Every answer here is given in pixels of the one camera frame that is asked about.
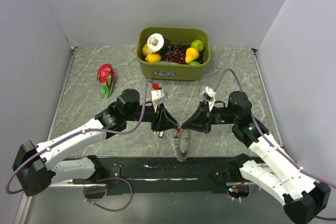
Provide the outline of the red tag key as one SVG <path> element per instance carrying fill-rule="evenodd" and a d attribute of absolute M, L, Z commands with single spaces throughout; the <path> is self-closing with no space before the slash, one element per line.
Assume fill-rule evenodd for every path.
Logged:
<path fill-rule="evenodd" d="M 180 127 L 178 127 L 178 128 L 176 129 L 176 134 L 179 135 L 179 134 L 181 133 L 181 130 L 182 130 L 182 129 L 181 129 Z"/>

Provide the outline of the yellow pear toy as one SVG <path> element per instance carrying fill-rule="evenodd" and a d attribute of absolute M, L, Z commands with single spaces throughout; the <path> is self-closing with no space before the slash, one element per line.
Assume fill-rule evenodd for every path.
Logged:
<path fill-rule="evenodd" d="M 187 64 L 190 64 L 192 61 L 196 60 L 199 58 L 200 53 L 193 47 L 189 47 L 186 50 L 186 56 L 185 56 L 185 62 Z"/>

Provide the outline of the olive green plastic bin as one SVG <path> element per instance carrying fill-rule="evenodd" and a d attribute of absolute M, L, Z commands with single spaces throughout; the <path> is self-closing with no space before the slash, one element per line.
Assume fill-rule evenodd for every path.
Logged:
<path fill-rule="evenodd" d="M 200 65 L 182 65 L 164 63 L 149 63 L 145 61 L 145 56 L 141 49 L 147 42 L 150 35 L 159 33 L 167 38 L 171 43 L 181 42 L 190 44 L 194 40 L 201 40 L 205 44 L 202 53 L 203 63 Z M 143 75 L 148 79 L 159 80 L 181 80 L 181 81 L 197 81 L 199 80 L 211 60 L 211 50 L 209 46 L 208 34 L 197 28 L 183 28 L 183 27 L 147 27 L 144 28 L 140 34 L 137 44 L 136 59 L 139 62 L 140 69 Z"/>

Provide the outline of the green lime toy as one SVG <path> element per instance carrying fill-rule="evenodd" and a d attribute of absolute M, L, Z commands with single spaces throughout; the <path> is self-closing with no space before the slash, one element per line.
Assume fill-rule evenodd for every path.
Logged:
<path fill-rule="evenodd" d="M 191 47 L 196 49 L 198 52 L 202 52 L 205 46 L 202 40 L 195 40 L 191 43 Z"/>

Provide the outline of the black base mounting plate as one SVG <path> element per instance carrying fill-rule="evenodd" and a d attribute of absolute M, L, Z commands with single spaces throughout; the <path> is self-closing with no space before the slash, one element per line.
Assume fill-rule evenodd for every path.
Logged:
<path fill-rule="evenodd" d="M 232 157 L 101 157 L 100 177 L 73 179 L 74 184 L 106 185 L 107 195 L 134 193 L 186 193 L 210 191 L 225 194 L 227 186 L 244 182 Z"/>

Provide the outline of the aluminium rail frame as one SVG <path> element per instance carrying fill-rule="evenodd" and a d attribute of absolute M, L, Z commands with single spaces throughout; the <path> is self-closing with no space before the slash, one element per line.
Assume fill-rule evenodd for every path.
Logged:
<path fill-rule="evenodd" d="M 14 223 L 81 223 L 84 186 L 70 181 L 51 185 L 42 193 L 23 196 Z"/>

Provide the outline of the large silver toothed keyring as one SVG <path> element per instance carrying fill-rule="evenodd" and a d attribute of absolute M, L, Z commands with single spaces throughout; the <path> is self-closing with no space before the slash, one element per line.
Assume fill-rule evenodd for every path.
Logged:
<path fill-rule="evenodd" d="M 175 133 L 172 143 L 176 159 L 179 162 L 186 161 L 192 143 L 191 131 L 182 129 L 179 135 Z"/>

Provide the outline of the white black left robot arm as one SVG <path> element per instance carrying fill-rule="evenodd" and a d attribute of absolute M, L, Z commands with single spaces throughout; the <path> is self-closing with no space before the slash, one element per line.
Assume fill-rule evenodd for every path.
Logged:
<path fill-rule="evenodd" d="M 76 165 L 63 165 L 61 162 L 81 148 L 115 135 L 134 132 L 134 129 L 126 129 L 129 121 L 136 122 L 136 127 L 142 122 L 149 122 L 153 132 L 176 129 L 177 120 L 164 106 L 166 92 L 163 89 L 153 90 L 151 98 L 150 102 L 141 102 L 137 90 L 126 89 L 115 102 L 77 129 L 37 145 L 31 141 L 23 143 L 13 163 L 21 191 L 26 196 L 37 195 L 64 178 L 66 173 L 79 175 L 92 183 L 100 182 L 104 170 L 97 158 L 87 157 Z"/>

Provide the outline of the dark red grape bunch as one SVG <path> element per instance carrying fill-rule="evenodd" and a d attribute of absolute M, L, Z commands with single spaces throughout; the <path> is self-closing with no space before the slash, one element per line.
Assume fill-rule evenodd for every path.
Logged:
<path fill-rule="evenodd" d="M 171 44 L 169 51 L 161 57 L 161 60 L 185 65 L 186 50 L 189 47 L 190 44 L 183 44 L 183 43 Z"/>

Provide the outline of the white black cylinder roll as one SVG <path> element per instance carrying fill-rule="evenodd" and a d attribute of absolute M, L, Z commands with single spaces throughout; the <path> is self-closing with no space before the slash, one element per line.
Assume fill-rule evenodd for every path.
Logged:
<path fill-rule="evenodd" d="M 149 36 L 147 40 L 148 53 L 156 53 L 159 55 L 164 55 L 170 50 L 171 43 L 162 34 L 155 33 Z"/>

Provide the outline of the yellow lemon toy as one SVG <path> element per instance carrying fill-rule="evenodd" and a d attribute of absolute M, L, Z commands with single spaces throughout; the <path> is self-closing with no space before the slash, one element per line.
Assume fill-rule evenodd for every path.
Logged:
<path fill-rule="evenodd" d="M 141 52 L 142 52 L 142 55 L 145 56 L 145 57 L 149 54 L 147 44 L 144 44 L 144 46 L 141 49 Z"/>

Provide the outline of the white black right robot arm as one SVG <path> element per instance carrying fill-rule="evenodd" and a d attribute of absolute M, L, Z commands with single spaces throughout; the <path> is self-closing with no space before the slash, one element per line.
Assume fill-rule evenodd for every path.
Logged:
<path fill-rule="evenodd" d="M 209 133 L 212 125 L 230 124 L 234 136 L 255 153 L 271 169 L 262 168 L 245 154 L 231 161 L 230 177 L 235 181 L 249 180 L 272 195 L 283 206 L 294 223 L 309 223 L 327 206 L 330 186 L 306 174 L 275 141 L 269 130 L 251 112 L 246 93 L 234 91 L 228 104 L 215 106 L 215 91 L 204 87 L 203 100 L 182 128 Z"/>

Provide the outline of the green fruit toy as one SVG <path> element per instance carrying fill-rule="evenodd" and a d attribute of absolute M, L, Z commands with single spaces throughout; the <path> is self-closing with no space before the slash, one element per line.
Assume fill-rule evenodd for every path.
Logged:
<path fill-rule="evenodd" d="M 192 61 L 192 62 L 189 63 L 189 65 L 190 66 L 199 66 L 199 65 L 201 65 L 201 63 L 198 62 L 198 61 Z"/>

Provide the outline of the red dragon fruit toy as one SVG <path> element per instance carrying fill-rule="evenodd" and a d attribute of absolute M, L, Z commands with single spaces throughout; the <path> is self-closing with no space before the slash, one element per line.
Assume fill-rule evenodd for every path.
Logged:
<path fill-rule="evenodd" d="M 101 84 L 101 97 L 109 98 L 112 93 L 115 72 L 109 63 L 101 65 L 97 71 L 97 80 Z"/>

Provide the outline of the orange yellow mango toy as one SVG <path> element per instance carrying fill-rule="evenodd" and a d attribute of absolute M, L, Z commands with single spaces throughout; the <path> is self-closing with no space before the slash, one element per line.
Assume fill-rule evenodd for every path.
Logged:
<path fill-rule="evenodd" d="M 160 54 L 156 54 L 156 53 L 151 53 L 151 54 L 148 54 L 145 57 L 145 60 L 148 63 L 156 63 L 156 62 L 161 61 L 161 55 Z"/>

